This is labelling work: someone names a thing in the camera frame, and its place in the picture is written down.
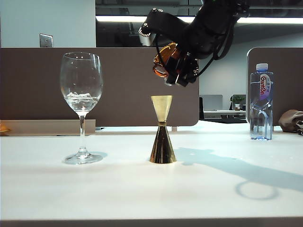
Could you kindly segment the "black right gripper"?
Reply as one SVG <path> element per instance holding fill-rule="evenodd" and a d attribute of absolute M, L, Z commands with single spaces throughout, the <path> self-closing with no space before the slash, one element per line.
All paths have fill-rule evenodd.
<path fill-rule="evenodd" d="M 214 24 L 208 27 L 202 22 L 193 21 L 181 33 L 182 47 L 189 54 L 181 59 L 169 57 L 166 62 L 167 76 L 164 79 L 167 86 L 181 85 L 196 81 L 198 73 L 197 59 L 205 59 L 214 52 L 214 48 L 223 41 L 230 25 Z"/>

